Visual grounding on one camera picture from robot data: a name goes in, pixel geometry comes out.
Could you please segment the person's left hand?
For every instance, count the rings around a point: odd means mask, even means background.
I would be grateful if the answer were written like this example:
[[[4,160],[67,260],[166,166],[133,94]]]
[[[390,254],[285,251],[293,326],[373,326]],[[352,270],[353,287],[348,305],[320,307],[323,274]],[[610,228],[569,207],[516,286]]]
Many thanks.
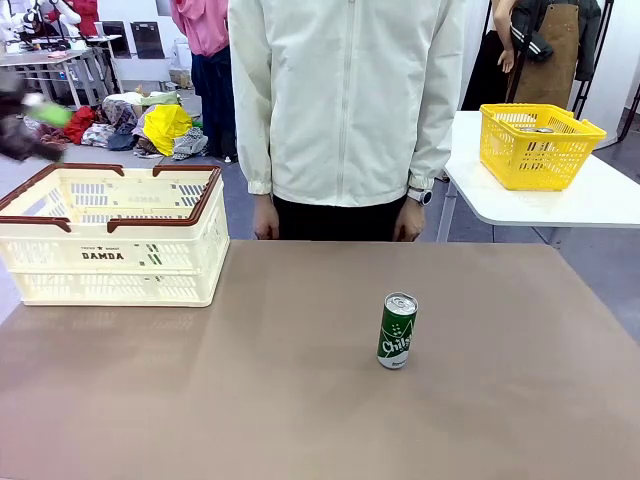
[[[393,241],[414,242],[425,227],[425,208],[419,202],[407,198],[396,220]]]

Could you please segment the person's right hand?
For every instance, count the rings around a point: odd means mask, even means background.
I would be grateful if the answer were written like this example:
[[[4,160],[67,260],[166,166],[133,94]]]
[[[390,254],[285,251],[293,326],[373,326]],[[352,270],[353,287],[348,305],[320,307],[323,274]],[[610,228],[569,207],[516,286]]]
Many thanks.
[[[256,203],[254,206],[254,234],[258,240],[278,240],[279,216],[270,203]]]

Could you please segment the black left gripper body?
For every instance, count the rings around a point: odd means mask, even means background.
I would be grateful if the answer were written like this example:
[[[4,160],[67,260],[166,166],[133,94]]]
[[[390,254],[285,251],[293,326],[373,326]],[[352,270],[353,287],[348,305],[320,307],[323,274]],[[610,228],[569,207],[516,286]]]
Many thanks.
[[[28,142],[20,119],[25,94],[24,84],[18,77],[1,75],[1,154],[11,159],[28,157]]]

